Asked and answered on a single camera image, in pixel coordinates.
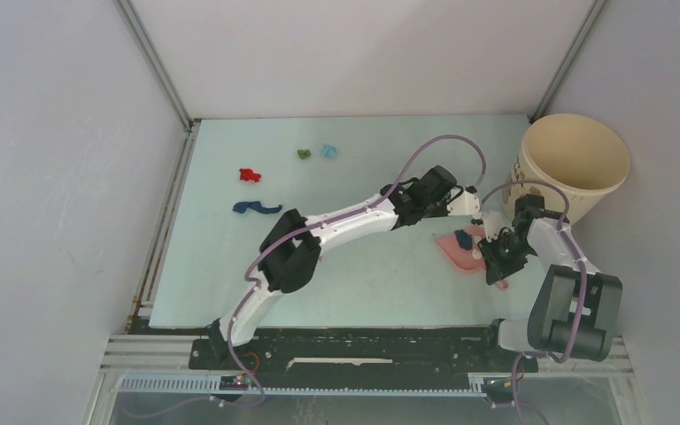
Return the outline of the small dark blue paper scrap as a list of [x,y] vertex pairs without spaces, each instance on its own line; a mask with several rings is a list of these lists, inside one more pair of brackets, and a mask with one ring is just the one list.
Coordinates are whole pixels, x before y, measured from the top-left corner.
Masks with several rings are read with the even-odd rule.
[[454,232],[456,242],[458,246],[464,250],[464,251],[472,251],[473,250],[473,237],[466,232],[465,230],[456,230]]

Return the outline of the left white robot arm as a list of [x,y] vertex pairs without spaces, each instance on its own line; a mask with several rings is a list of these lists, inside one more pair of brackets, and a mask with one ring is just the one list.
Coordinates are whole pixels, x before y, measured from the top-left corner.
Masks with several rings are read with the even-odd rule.
[[304,216],[288,210],[247,267],[244,279],[249,287],[242,299],[209,325],[211,358],[227,369],[240,365],[244,344],[267,313],[282,296],[313,279],[322,255],[365,236],[450,216],[468,190],[445,168],[434,166],[420,178],[396,180],[367,200],[335,212]]

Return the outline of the pink plastic dustpan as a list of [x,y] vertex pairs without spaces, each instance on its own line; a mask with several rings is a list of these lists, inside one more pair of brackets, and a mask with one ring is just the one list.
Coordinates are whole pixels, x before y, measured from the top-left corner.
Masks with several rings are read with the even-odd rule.
[[469,225],[462,230],[465,230],[473,237],[474,245],[472,251],[464,251],[458,246],[454,235],[456,230],[445,236],[437,237],[437,247],[457,271],[463,274],[485,275],[486,264],[477,246],[477,243],[483,240],[478,233],[479,228]]

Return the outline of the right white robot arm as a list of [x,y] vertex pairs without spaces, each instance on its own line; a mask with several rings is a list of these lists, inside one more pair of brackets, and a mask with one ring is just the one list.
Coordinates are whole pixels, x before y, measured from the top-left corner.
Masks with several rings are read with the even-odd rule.
[[487,368],[505,368],[516,352],[544,352],[560,362],[607,358],[616,336],[622,283],[584,256],[568,220],[545,209],[543,197],[518,197],[512,226],[479,242],[478,249],[489,285],[520,272],[531,256],[545,269],[529,316],[492,322],[493,337],[479,347]]

